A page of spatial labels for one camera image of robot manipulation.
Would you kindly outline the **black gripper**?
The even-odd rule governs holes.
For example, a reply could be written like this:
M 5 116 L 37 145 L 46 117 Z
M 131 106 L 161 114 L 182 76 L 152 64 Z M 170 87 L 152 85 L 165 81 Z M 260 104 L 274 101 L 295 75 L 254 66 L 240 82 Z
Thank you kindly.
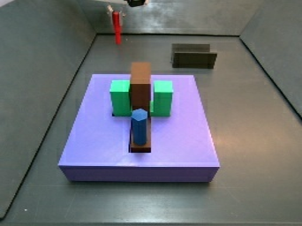
M 149 0 L 126 0 L 127 4 L 130 7 L 139 7 L 139 6 L 145 6 L 149 4 Z M 111 5 L 107 6 L 107 14 L 113 14 L 114 13 L 114 8 Z M 126 18 L 126 14 L 121 11 L 119 12 L 119 24 L 121 26 L 125 24 L 125 18 Z

